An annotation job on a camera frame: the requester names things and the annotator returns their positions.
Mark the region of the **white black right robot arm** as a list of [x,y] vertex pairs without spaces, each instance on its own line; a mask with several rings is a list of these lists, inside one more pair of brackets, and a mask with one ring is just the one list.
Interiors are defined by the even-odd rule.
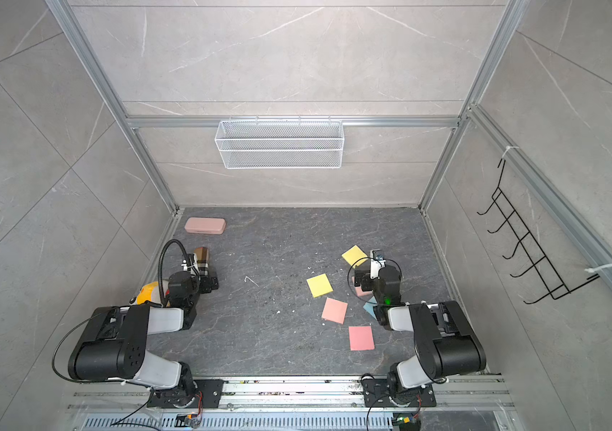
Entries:
[[413,336],[413,356],[390,367],[383,398],[375,405],[422,403],[433,384],[486,369],[485,350],[458,302],[404,302],[399,264],[375,255],[354,260],[347,276],[349,287],[372,295],[372,312],[381,327]]

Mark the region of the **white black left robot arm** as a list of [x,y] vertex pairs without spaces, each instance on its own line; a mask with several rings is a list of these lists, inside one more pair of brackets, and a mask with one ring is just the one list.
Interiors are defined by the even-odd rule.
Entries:
[[142,303],[100,307],[77,324],[83,332],[67,361],[67,374],[51,359],[53,373],[74,384],[132,384],[150,393],[149,407],[203,409],[204,390],[190,365],[147,350],[148,337],[190,330],[200,297],[219,288],[209,263],[209,249],[188,252],[172,239],[164,244],[157,264],[157,285]]

